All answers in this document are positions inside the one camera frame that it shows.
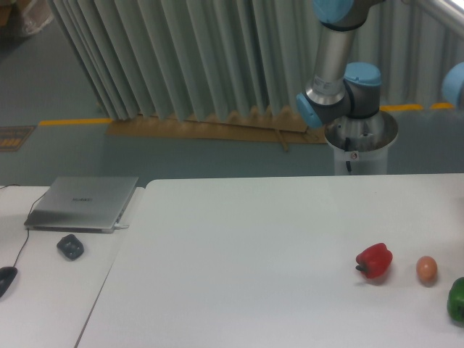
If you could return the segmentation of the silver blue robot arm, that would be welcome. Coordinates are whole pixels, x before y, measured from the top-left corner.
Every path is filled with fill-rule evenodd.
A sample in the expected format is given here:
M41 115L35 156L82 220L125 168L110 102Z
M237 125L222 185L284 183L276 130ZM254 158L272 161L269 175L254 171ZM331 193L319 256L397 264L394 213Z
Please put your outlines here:
M315 14L323 26L318 45L314 74L306 91L297 95L297 108L311 128L329 124L341 116L369 118L380 110L381 72L364 62L348 63L356 30L361 28L371 7L386 1L313 1ZM463 39L463 3L456 1L413 1L429 17L460 35ZM399 49L390 47L389 87L397 86L394 76L413 78L419 88L420 72L438 74L415 63L398 63ZM456 108L463 109L463 62L444 76L442 96Z

